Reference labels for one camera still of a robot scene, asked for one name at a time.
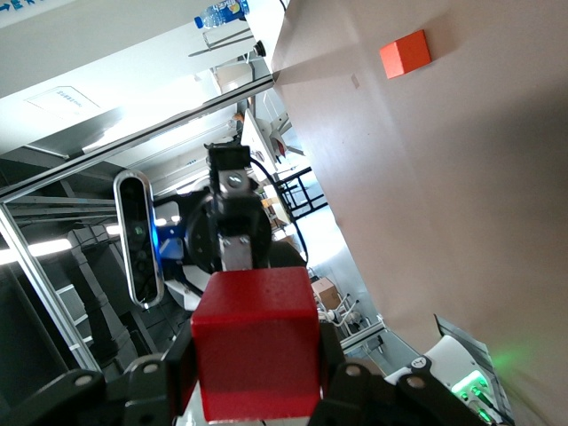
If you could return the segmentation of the clear water bottle blue label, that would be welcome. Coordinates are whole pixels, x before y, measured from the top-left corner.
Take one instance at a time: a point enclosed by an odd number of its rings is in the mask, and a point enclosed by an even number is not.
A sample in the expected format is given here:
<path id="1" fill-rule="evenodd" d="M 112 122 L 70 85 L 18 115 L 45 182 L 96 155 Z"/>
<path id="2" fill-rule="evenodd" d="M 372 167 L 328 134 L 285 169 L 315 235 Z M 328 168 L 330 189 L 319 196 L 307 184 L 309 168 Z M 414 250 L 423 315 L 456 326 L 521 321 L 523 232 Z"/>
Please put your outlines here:
<path id="1" fill-rule="evenodd" d="M 193 22 L 199 29 L 218 28 L 236 20 L 244 20 L 248 14 L 248 0 L 222 0 L 204 9 L 193 18 Z"/>

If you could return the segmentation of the red wooden block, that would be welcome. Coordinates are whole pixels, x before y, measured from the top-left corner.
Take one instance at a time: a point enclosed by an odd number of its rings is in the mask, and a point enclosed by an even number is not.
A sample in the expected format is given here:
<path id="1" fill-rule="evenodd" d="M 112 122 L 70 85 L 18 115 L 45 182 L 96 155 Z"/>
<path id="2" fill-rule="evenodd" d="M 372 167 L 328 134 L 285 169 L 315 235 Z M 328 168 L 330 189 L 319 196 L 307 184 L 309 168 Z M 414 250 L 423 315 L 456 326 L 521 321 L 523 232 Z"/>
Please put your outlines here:
<path id="1" fill-rule="evenodd" d="M 320 322 L 305 268 L 213 273 L 191 328 L 207 422 L 312 413 Z"/>

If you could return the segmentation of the aluminium frame post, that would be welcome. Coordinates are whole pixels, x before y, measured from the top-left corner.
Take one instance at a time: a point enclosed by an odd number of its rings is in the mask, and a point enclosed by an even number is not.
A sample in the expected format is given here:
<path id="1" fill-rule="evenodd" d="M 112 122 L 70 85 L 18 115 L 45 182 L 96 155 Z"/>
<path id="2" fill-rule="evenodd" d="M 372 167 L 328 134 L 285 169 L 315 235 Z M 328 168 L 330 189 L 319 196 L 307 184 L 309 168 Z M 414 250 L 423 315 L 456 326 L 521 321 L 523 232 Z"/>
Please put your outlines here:
<path id="1" fill-rule="evenodd" d="M 101 373 L 99 363 L 83 341 L 72 316 L 61 301 L 43 267 L 28 248 L 28 242 L 17 226 L 7 206 L 0 202 L 0 233 L 10 250 L 15 253 L 17 262 L 26 274 L 31 286 L 49 314 L 77 364 L 85 370 Z"/>

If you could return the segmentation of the orange wooden block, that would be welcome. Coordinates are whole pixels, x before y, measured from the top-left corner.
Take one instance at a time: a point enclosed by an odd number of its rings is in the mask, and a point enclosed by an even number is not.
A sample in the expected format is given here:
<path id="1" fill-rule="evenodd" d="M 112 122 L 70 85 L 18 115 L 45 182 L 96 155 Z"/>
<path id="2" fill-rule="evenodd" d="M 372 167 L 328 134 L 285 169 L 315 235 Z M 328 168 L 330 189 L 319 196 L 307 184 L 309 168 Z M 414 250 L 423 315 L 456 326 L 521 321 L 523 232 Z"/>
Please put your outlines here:
<path id="1" fill-rule="evenodd" d="M 397 78 L 432 62 L 425 31 L 417 30 L 384 45 L 379 54 L 388 79 Z"/>

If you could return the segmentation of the long aluminium frame beam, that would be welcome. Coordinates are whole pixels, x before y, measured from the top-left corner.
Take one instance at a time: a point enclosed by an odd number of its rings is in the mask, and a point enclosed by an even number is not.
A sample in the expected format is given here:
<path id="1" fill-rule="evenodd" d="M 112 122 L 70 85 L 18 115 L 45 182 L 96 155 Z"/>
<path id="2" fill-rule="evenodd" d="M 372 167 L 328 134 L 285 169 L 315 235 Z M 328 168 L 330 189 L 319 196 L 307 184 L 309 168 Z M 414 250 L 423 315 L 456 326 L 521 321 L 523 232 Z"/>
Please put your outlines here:
<path id="1" fill-rule="evenodd" d="M 248 96 L 270 89 L 274 85 L 272 75 L 263 76 L 254 82 L 247 83 L 240 88 L 220 95 L 204 104 L 182 113 L 176 114 L 163 122 L 159 122 L 149 128 L 132 133 L 114 142 L 102 146 L 88 154 L 76 157 L 53 169 L 47 170 L 34 177 L 30 177 L 14 185 L 0 189 L 0 203 L 12 202 L 22 196 L 28 195 L 37 189 L 48 186 L 70 175 L 84 171 L 93 165 L 99 164 L 115 155 L 118 155 L 132 147 L 141 145 L 153 137 L 157 137 L 166 131 L 173 130 L 189 122 L 200 119 L 207 114 L 228 107 Z"/>

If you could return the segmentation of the cardboard box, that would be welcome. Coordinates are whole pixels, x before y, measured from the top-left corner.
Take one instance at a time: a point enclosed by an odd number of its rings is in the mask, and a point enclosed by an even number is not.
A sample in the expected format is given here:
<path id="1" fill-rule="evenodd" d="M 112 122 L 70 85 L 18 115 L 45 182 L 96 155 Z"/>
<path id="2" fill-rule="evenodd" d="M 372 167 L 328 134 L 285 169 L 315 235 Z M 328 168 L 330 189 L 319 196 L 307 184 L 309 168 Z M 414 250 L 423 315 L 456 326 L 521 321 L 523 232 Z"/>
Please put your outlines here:
<path id="1" fill-rule="evenodd" d="M 312 291 L 327 310 L 334 310 L 341 303 L 341 297 L 335 284 L 328 278 L 315 280 L 312 283 Z"/>

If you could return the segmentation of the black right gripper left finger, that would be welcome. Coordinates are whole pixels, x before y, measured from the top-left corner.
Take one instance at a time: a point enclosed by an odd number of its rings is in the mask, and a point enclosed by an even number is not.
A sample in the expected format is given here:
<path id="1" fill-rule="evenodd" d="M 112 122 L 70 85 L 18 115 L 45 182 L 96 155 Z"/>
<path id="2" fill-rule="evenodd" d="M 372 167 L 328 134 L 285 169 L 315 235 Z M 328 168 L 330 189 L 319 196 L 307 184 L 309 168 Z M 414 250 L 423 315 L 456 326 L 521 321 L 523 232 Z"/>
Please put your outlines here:
<path id="1" fill-rule="evenodd" d="M 192 332 L 183 329 L 164 354 L 136 359 L 112 381 L 80 369 L 57 377 L 0 426 L 175 426 L 197 379 Z"/>

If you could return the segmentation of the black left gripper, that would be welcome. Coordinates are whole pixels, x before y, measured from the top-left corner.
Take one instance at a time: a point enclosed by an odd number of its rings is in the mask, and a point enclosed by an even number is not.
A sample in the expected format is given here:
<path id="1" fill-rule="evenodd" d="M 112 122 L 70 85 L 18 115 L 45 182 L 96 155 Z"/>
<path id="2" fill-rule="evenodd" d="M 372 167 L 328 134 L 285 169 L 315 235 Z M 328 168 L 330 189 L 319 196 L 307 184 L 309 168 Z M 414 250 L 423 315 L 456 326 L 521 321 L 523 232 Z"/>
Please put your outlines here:
<path id="1" fill-rule="evenodd" d="M 268 266 L 269 219 L 252 193 L 248 146 L 208 148 L 210 190 L 183 197 L 185 247 L 204 272 L 243 271 Z"/>

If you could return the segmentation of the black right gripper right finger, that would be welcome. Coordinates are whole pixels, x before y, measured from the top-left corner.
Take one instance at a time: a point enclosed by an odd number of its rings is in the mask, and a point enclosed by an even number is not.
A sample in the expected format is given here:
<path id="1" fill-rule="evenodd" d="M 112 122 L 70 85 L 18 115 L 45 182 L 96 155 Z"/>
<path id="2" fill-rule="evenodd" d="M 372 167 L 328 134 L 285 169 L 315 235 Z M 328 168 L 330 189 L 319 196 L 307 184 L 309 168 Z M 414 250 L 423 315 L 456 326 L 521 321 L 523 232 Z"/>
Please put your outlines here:
<path id="1" fill-rule="evenodd" d="M 310 426 L 486 426 L 430 373 L 395 384 L 345 359 L 335 327 L 319 325 L 322 398 Z"/>

